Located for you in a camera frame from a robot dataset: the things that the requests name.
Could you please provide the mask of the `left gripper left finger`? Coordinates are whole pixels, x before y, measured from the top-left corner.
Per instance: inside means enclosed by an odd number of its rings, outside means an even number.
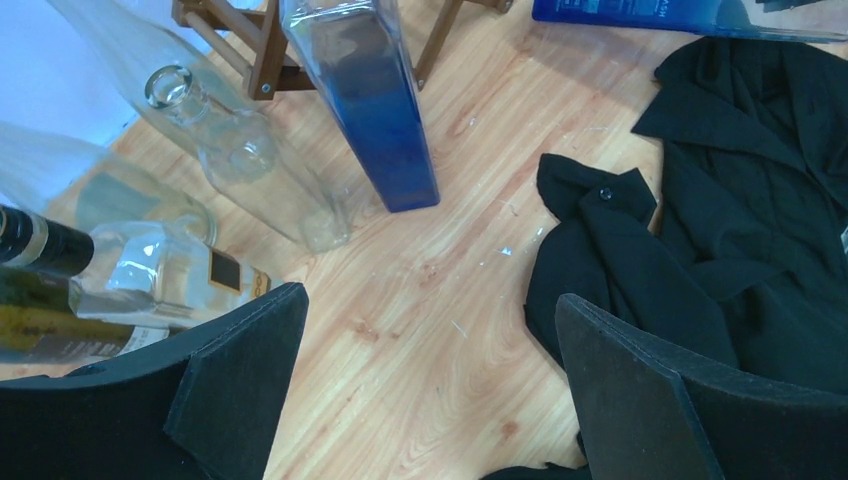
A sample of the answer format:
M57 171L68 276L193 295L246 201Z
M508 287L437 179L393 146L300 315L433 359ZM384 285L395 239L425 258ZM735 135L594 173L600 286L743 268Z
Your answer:
M5 479L259 479L309 306L287 283L62 377L1 385Z

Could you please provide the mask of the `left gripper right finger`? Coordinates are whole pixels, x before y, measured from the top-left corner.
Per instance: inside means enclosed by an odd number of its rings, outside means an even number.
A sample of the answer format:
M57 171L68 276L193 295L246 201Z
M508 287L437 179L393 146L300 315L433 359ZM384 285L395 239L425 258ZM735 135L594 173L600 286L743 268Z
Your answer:
M843 479L847 399L752 375L574 294L555 314L596 479Z

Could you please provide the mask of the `small clear black-capped bottle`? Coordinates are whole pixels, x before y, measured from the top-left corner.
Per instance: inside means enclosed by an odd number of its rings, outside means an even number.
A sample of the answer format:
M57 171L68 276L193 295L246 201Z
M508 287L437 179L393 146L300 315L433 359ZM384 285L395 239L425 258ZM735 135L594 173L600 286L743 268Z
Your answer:
M155 328L193 328L282 283L166 223L112 222L85 233L7 205L1 264L67 280L80 318Z

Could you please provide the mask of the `dark green wine bottle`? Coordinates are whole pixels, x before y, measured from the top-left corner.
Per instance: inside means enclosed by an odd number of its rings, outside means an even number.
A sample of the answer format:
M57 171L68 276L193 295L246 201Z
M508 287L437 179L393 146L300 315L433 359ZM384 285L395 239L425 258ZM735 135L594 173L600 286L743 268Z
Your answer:
M81 319L68 305L67 283L1 269L1 361L72 364L100 361L164 340L169 329Z

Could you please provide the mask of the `clear bottle dark label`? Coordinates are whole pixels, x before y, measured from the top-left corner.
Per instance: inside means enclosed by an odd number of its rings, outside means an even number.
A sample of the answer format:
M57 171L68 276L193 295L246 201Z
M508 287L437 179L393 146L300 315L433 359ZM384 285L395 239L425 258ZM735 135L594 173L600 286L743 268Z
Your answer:
M209 209L112 150L1 123L1 196L83 231L118 221L161 221L212 245Z

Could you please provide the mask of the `blue labelled clear bottle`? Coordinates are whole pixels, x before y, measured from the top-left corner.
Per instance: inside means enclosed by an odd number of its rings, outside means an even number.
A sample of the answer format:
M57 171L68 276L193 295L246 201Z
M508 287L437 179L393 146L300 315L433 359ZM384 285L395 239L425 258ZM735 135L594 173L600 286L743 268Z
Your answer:
M284 1L280 22L386 209L439 203L395 1Z

